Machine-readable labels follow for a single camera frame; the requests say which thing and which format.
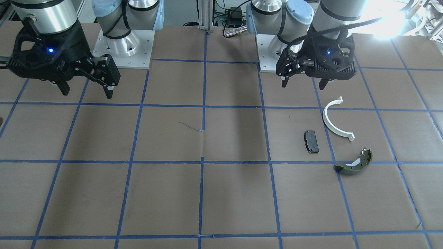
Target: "gray floor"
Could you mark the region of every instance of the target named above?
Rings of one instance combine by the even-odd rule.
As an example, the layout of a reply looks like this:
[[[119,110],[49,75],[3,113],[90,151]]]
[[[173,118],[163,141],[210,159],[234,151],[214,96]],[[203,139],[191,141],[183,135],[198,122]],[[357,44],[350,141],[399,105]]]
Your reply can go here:
[[[0,27],[0,56],[20,27]],[[219,28],[166,26],[111,100],[0,71],[0,248],[443,248],[443,57],[423,37],[355,39],[358,74],[324,91],[281,88],[253,35]],[[339,96],[353,142],[322,121]],[[333,170],[363,147],[367,169]]]

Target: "metal post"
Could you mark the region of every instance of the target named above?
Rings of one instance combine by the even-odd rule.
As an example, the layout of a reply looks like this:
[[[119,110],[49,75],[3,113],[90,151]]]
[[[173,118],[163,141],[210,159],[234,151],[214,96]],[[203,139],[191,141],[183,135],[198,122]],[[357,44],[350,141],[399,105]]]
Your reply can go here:
[[[214,16],[213,10],[213,1],[212,0],[200,0],[200,22],[198,23],[198,28],[201,30],[212,31],[212,19]]]

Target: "white curved object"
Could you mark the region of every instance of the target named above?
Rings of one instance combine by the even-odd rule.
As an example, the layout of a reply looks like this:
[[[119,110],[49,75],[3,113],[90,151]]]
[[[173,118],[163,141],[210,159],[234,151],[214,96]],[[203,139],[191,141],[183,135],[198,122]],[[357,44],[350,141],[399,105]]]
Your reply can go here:
[[[325,109],[323,110],[323,122],[325,122],[326,126],[335,134],[339,135],[339,136],[344,136],[349,138],[349,141],[353,141],[355,139],[354,133],[353,132],[345,132],[343,130],[340,130],[339,128],[337,128],[329,119],[328,117],[328,108],[331,105],[339,105],[343,102],[343,97],[340,96],[340,98],[338,98],[337,100],[331,101],[329,102],[329,104],[325,107]]]

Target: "blue cap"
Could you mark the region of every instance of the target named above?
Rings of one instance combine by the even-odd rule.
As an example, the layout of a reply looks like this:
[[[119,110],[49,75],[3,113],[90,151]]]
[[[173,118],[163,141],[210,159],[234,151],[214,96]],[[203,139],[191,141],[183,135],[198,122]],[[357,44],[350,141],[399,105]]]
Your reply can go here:
[[[314,10],[304,0],[288,0],[286,2],[286,9],[292,17],[305,25],[311,24],[314,18]]]
[[[103,17],[111,14],[120,4],[121,0],[93,0],[92,9],[96,17]]]

